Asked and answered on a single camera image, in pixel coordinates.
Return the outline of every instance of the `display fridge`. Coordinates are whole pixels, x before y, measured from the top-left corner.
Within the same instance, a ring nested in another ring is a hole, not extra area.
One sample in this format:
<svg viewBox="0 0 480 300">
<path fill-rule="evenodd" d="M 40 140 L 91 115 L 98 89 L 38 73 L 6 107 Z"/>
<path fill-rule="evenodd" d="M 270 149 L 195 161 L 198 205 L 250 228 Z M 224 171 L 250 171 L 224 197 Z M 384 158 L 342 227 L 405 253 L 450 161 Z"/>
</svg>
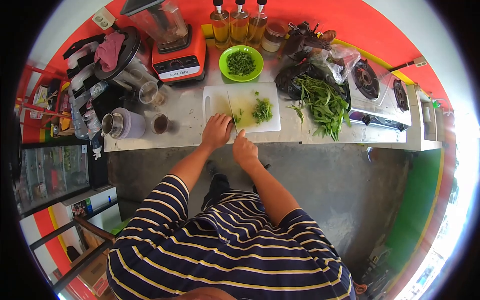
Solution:
<svg viewBox="0 0 480 300">
<path fill-rule="evenodd" d="M 98 169 L 106 175 L 106 158 L 93 160 L 88 143 L 76 140 L 70 144 L 22 145 L 20 179 L 16 183 L 21 218 L 108 182 L 107 176 L 98 180 Z"/>
</svg>

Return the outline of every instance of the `electrical outlet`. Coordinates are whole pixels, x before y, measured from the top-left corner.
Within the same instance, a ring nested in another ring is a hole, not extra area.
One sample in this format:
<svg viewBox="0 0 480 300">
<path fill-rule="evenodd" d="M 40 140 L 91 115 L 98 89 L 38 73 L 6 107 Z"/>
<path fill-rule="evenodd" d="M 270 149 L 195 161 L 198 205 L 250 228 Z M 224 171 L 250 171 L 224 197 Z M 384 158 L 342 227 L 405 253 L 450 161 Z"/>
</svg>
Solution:
<svg viewBox="0 0 480 300">
<path fill-rule="evenodd" d="M 423 67 L 428 64 L 427 60 L 423 56 L 420 56 L 419 58 L 414 59 L 413 63 L 415 63 L 417 67 Z"/>
<path fill-rule="evenodd" d="M 115 17 L 105 7 L 102 7 L 93 15 L 92 21 L 105 30 L 112 27 Z"/>
</svg>

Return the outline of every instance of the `glass bottle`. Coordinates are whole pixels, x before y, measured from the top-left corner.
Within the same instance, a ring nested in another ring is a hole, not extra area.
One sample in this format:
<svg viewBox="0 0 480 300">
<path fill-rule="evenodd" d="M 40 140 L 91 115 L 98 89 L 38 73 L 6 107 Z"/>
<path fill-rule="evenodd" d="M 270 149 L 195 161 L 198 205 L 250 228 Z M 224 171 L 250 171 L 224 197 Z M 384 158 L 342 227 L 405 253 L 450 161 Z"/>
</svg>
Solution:
<svg viewBox="0 0 480 300">
<path fill-rule="evenodd" d="M 237 8 L 230 12 L 230 43 L 232 46 L 245 45 L 248 30 L 248 11 L 243 9 L 245 0 L 235 0 Z"/>
<path fill-rule="evenodd" d="M 267 0 L 257 0 L 258 13 L 252 13 L 248 24 L 247 45 L 258 48 L 262 43 L 265 26 L 267 25 L 267 15 L 265 14 L 264 5 Z"/>
<path fill-rule="evenodd" d="M 229 14 L 222 9 L 222 4 L 223 0 L 213 0 L 215 10 L 210 14 L 210 21 L 212 22 L 215 46 L 220 50 L 225 50 L 229 46 L 230 26 Z"/>
</svg>

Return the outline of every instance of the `towel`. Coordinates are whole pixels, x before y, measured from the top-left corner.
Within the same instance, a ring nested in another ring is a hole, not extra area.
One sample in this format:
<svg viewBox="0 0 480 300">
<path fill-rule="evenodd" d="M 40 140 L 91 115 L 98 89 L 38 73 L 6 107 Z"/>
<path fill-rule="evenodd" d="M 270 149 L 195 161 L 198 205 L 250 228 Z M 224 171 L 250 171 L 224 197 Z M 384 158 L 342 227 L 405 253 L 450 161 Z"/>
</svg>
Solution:
<svg viewBox="0 0 480 300">
<path fill-rule="evenodd" d="M 106 36 L 105 41 L 98 45 L 95 51 L 95 62 L 100 61 L 104 72 L 110 72 L 117 66 L 124 39 L 125 35 L 114 32 Z"/>
</svg>

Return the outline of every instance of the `green wall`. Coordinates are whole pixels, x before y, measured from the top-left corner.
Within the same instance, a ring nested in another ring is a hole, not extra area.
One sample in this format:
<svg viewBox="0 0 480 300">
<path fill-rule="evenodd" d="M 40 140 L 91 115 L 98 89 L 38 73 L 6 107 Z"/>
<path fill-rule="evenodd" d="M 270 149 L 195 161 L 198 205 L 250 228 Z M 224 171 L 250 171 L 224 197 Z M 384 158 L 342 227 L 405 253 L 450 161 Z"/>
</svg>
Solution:
<svg viewBox="0 0 480 300">
<path fill-rule="evenodd" d="M 385 245 L 392 248 L 388 264 L 397 272 L 408 262 L 427 221 L 440 170 L 441 150 L 422 151 L 413 158 L 402 205 Z"/>
</svg>

